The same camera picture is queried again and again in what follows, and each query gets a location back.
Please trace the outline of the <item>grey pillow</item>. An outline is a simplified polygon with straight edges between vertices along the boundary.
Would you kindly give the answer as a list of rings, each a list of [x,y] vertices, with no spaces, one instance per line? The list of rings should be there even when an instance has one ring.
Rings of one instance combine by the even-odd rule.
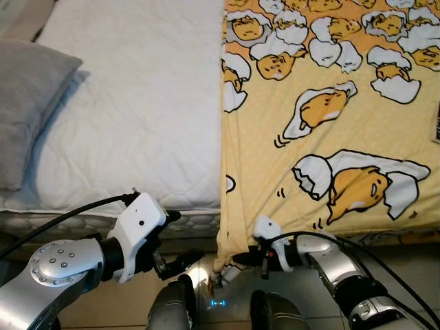
[[[0,191],[19,191],[36,138],[83,60],[38,43],[0,40]]]

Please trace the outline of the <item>grey printed headboard cushion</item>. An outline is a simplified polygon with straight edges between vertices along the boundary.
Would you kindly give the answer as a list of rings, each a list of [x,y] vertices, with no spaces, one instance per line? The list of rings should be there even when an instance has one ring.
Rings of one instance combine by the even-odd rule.
[[[35,41],[57,0],[0,0],[0,40]]]

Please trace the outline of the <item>grey robot right leg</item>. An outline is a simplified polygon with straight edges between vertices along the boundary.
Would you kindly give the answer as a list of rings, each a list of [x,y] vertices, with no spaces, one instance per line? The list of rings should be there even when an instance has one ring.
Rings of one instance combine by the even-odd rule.
[[[310,330],[293,302],[276,293],[255,290],[250,299],[251,330]]]

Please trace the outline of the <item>yellow egg print blanket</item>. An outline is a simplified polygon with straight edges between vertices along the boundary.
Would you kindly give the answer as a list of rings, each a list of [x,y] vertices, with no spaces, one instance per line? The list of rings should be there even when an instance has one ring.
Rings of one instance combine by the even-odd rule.
[[[439,230],[438,0],[228,0],[214,269],[286,232]]]

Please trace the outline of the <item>white quilted mattress cover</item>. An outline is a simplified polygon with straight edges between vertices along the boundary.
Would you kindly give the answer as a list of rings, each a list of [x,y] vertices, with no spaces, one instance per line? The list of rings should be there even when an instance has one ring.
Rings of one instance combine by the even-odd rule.
[[[223,0],[58,0],[38,44],[82,60],[0,210],[62,213],[138,190],[220,208]]]

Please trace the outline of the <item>dark cover book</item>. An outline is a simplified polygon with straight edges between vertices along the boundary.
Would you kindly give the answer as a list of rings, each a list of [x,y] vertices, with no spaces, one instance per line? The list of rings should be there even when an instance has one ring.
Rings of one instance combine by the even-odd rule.
[[[440,104],[437,104],[437,109],[434,111],[434,129],[431,135],[434,144],[440,144]]]

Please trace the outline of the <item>grey patterned mattress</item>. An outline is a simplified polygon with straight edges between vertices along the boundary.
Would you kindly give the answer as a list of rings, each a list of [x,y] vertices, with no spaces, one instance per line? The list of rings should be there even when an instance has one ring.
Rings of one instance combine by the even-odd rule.
[[[0,232],[22,237],[42,224],[56,218],[53,213],[0,211]],[[40,235],[40,240],[81,238],[92,233],[106,234],[113,228],[116,216],[79,214]],[[179,220],[161,233],[164,239],[214,238],[220,228],[219,212],[206,210],[182,212]],[[347,236],[359,245],[403,245],[438,243],[439,230],[416,228],[412,230],[380,230]]]

